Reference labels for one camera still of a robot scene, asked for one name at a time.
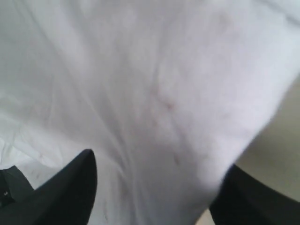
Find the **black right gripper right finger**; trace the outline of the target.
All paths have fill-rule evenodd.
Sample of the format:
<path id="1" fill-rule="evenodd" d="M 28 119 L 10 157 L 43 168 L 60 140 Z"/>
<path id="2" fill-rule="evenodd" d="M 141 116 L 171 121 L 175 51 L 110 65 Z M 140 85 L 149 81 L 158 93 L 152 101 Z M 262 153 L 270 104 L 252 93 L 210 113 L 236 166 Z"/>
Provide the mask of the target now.
<path id="1" fill-rule="evenodd" d="M 257 181 L 237 166 L 210 206 L 217 225 L 298 225 L 299 202 Z"/>

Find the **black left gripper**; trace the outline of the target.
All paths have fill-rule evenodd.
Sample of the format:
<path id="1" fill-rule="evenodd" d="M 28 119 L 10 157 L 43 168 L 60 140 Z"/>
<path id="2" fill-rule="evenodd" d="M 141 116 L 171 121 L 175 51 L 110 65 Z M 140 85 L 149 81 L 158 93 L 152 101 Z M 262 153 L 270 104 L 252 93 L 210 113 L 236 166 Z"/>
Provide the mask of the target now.
<path id="1" fill-rule="evenodd" d="M 16 167 L 0 171 L 0 207 L 19 202 L 34 192 L 34 188 Z"/>

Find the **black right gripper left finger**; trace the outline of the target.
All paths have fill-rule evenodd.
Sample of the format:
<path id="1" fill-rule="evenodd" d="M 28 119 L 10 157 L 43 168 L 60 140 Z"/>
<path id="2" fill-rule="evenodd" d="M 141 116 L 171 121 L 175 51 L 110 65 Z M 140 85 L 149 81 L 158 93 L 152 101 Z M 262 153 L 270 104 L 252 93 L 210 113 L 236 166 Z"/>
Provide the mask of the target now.
<path id="1" fill-rule="evenodd" d="M 86 225 L 95 202 L 97 165 L 84 150 L 25 199 L 0 208 L 2 225 Z"/>

